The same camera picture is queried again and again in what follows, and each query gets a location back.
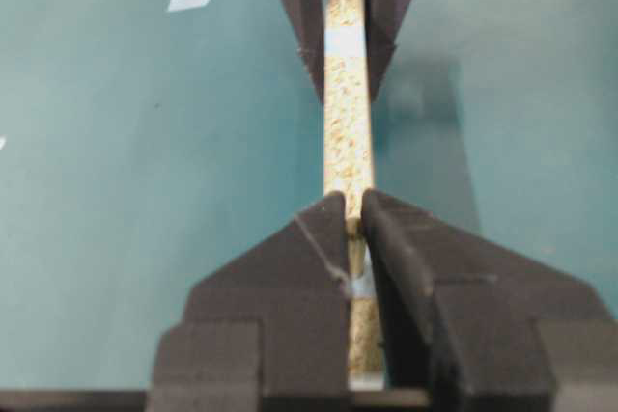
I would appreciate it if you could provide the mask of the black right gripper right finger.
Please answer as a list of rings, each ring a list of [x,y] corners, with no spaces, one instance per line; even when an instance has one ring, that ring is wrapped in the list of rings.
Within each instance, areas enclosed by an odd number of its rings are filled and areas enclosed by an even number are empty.
[[[617,321],[587,282],[363,196],[388,377],[435,411],[613,411]]]

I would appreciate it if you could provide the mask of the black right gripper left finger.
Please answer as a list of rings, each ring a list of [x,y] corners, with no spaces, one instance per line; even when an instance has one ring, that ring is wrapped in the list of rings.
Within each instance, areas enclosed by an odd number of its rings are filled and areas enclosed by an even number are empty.
[[[345,200],[332,193],[197,283],[161,337],[151,411],[346,411]]]

